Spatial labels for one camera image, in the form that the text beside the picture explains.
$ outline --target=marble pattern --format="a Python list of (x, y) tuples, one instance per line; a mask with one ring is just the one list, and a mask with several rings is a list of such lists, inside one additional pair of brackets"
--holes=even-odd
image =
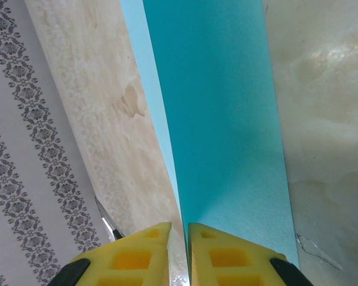
[(125, 235), (173, 222), (171, 278), (181, 285), (180, 215), (119, 1), (26, 4), (98, 199)]
[(358, 0), (264, 11), (301, 269), (358, 285)]
[[(101, 202), (126, 234), (164, 218), (182, 244), (119, 2), (26, 3)], [(358, 285), (358, 0), (263, 3), (301, 269)]]

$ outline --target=patterned wallpaper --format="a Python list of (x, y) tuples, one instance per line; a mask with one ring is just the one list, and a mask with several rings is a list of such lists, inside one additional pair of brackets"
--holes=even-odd
[(0, 0), (0, 286), (46, 285), (107, 242), (25, 4)]

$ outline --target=yellow plastic part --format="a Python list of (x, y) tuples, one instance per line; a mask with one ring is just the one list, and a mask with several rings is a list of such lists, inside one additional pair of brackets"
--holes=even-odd
[(168, 238), (171, 223), (160, 223), (136, 234), (83, 253), (90, 266), (76, 286), (169, 286)]
[(190, 223), (192, 286), (286, 286), (270, 264), (283, 254), (200, 223)]

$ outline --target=turquoise sheet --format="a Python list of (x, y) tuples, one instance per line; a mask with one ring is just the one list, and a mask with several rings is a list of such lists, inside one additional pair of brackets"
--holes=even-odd
[[(122, 7), (140, 67), (146, 45), (133, 33), (135, 23), (146, 20), (131, 20), (133, 2), (140, 1), (123, 1)], [(189, 222), (204, 223), (284, 253), (297, 265), (261, 1), (143, 4), (185, 232)], [(146, 66), (141, 77), (151, 78)], [(150, 104), (160, 92), (145, 92), (152, 115), (164, 113)], [(157, 135), (159, 142), (167, 140), (164, 132)]]

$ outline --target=water stain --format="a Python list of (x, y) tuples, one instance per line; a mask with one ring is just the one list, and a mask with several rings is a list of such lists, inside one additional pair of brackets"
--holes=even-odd
[(96, 6), (90, 5), (90, 1), (85, 0), (82, 3), (84, 7), (84, 13), (86, 18), (86, 25), (92, 26), (93, 28), (97, 28), (98, 26), (98, 20), (97, 20), (97, 13), (95, 11)]
[(136, 114), (145, 117), (145, 113), (142, 112), (138, 106), (137, 91), (132, 85), (128, 85), (125, 88), (125, 95), (120, 98), (120, 102), (117, 103), (117, 106), (130, 118), (134, 118)]

